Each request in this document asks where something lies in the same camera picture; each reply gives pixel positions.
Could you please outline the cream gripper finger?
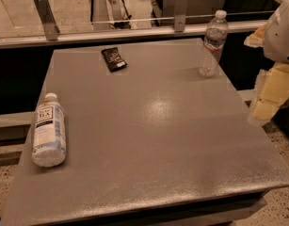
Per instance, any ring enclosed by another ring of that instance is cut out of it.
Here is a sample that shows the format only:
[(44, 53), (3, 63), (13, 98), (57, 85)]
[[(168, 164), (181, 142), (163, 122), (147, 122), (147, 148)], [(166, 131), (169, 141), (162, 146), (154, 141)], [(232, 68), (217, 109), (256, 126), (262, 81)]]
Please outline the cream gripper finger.
[(249, 106), (248, 122), (265, 125), (289, 99), (289, 64), (275, 63), (257, 75), (254, 96)]
[(246, 37), (244, 44), (248, 47), (258, 48), (264, 46), (264, 33), (266, 24), (257, 28), (252, 34)]

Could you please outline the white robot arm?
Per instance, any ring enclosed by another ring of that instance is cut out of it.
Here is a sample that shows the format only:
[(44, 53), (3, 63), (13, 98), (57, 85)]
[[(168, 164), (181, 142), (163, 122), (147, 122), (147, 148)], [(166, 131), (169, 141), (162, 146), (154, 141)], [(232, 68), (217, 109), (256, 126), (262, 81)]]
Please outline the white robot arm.
[(269, 70), (260, 70), (249, 107), (248, 122), (268, 123), (289, 99), (289, 0), (283, 0), (267, 23), (246, 37), (248, 47), (262, 47), (264, 56), (274, 61)]

